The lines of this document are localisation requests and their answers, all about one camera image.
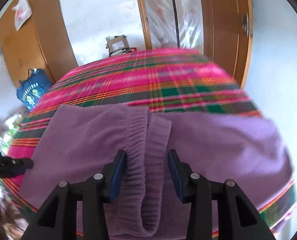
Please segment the purple fleece garment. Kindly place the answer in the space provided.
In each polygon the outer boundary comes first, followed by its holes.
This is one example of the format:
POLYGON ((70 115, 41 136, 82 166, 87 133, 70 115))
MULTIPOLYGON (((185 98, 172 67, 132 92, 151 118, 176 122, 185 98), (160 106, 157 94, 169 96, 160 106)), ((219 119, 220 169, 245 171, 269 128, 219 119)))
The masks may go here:
POLYGON ((256 208, 276 197, 293 174, 287 148, 264 118, 63 105, 34 150, 20 196, 38 208, 60 181, 85 181, 124 150, 120 192, 104 207, 110 237, 183 239, 190 206, 176 196, 167 166, 171 149, 208 180, 234 180, 256 208))

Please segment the blue printed tote bag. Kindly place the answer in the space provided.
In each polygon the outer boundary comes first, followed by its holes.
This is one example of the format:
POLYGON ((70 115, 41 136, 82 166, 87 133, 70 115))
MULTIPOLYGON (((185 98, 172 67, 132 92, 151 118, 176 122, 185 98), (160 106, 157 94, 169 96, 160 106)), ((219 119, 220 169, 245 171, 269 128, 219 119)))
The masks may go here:
POLYGON ((42 96, 52 87, 52 82, 43 69, 29 69, 28 78, 19 81, 17 99, 29 110, 33 110, 42 96))

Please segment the wooden wardrobe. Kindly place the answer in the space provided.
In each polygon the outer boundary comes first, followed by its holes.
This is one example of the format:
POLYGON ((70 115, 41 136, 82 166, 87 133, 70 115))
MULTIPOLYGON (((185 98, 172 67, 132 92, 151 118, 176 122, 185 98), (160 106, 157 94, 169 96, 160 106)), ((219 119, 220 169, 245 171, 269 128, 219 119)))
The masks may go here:
POLYGON ((52 82, 78 66, 64 24, 59 0, 28 0, 31 17, 15 29, 13 0, 0 18, 0 44, 15 87, 29 69, 43 69, 52 82))

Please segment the white paper on wardrobe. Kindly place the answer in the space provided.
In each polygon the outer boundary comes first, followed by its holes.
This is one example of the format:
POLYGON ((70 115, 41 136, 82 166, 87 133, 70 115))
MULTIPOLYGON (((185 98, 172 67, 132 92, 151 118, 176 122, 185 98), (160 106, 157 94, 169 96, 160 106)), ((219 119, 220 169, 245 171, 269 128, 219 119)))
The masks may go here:
POLYGON ((12 10, 14 11, 14 27, 18 31, 31 17, 32 9, 28 0, 18 0, 12 10))

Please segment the brown cardboard box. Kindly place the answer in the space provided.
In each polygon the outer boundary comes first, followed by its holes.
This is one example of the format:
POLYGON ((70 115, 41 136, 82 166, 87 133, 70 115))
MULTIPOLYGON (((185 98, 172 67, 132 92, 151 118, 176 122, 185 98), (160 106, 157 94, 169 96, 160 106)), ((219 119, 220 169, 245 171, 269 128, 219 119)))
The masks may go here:
POLYGON ((126 35, 106 37, 106 42, 107 42, 106 48, 109 51, 109 56, 112 56, 114 53, 118 51, 129 49, 129 44, 128 44, 126 35))

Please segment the wooden room door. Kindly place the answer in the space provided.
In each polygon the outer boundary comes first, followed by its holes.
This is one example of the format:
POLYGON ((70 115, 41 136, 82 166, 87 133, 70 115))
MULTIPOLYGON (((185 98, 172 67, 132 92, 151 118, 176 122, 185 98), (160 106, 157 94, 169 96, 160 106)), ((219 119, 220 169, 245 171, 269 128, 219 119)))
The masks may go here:
POLYGON ((204 55, 222 67, 243 88, 247 79, 253 44, 252 0, 201 0, 204 55), (242 30, 248 14, 250 34, 242 30))

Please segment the transparent printed door curtain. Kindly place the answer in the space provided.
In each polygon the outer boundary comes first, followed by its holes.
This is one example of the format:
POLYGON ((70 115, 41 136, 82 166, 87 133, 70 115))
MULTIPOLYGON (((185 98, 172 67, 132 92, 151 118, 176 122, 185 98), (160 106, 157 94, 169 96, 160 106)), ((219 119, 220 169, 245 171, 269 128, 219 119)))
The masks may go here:
POLYGON ((152 47, 204 52, 200 0, 144 0, 152 47))

